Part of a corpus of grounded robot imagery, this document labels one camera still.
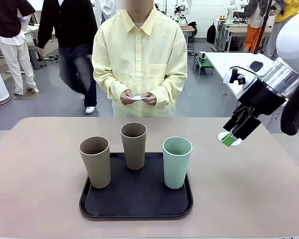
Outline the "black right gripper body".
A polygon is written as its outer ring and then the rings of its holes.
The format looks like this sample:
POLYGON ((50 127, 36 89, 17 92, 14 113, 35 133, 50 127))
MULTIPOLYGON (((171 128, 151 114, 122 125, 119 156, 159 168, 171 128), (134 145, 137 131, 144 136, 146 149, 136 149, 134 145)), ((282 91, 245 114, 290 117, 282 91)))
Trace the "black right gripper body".
POLYGON ((286 102, 286 98, 267 88, 261 80, 255 80, 238 99, 239 109, 247 109, 247 113, 258 117, 271 115, 277 108, 286 102))

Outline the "person's left hand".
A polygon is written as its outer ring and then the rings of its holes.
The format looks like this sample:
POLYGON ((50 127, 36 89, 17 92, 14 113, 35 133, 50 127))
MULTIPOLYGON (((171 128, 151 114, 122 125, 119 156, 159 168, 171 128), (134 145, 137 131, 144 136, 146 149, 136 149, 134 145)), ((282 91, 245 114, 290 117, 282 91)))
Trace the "person's left hand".
POLYGON ((150 106, 155 106, 157 103, 157 99, 156 96, 152 93, 145 93, 144 95, 142 95, 142 101, 144 101, 146 104, 150 105, 150 106))

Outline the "person's right hand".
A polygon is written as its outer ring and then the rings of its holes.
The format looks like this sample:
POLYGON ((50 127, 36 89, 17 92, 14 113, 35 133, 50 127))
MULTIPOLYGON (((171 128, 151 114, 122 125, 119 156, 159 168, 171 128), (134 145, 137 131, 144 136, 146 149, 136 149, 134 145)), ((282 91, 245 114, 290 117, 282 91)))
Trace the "person's right hand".
POLYGON ((125 90, 120 95, 121 103, 124 106, 134 103, 135 100, 133 100, 133 98, 134 98, 134 96, 133 96, 132 92, 129 89, 125 90))

